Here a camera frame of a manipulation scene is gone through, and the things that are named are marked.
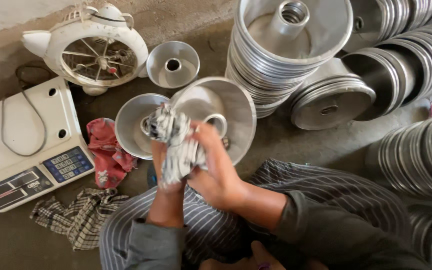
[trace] plaid cloth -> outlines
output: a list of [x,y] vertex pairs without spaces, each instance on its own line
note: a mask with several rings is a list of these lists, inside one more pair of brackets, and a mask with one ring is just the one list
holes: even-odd
[[72,249],[94,249],[106,219],[128,196],[118,195],[116,188],[99,190],[86,188],[66,208],[53,196],[39,201],[29,218],[50,230],[68,236]]

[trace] threaded hole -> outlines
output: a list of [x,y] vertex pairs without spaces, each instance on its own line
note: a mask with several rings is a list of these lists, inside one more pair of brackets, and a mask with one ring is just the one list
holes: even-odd
[[362,17],[356,17],[354,19],[354,32],[359,32],[364,27],[364,21]]
[[338,111],[338,106],[333,105],[333,106],[323,108],[319,113],[321,115],[329,115],[329,114],[334,114],[337,111]]
[[283,19],[290,24],[299,24],[307,17],[306,9],[300,2],[291,2],[283,6],[281,10]]
[[180,62],[176,59],[171,59],[167,62],[166,67],[167,67],[167,70],[169,70],[169,71],[175,71],[175,70],[179,69]]

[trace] scale keypad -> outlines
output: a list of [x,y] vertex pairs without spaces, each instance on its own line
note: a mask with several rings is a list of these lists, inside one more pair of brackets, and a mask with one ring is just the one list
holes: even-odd
[[58,183],[94,168],[79,146],[45,160],[43,164]]

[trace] fan grill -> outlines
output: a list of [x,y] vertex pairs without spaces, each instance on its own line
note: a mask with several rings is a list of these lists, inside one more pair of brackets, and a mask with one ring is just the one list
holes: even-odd
[[62,58],[75,77],[81,76],[96,84],[131,77],[137,66],[135,53],[127,45],[103,36],[72,42]]

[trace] white fan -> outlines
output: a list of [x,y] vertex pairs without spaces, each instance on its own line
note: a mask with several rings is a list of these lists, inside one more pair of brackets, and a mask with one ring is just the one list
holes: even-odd
[[148,48],[133,24],[130,14],[105,3],[75,10],[49,31],[23,32],[22,42],[56,74],[97,96],[147,77]]

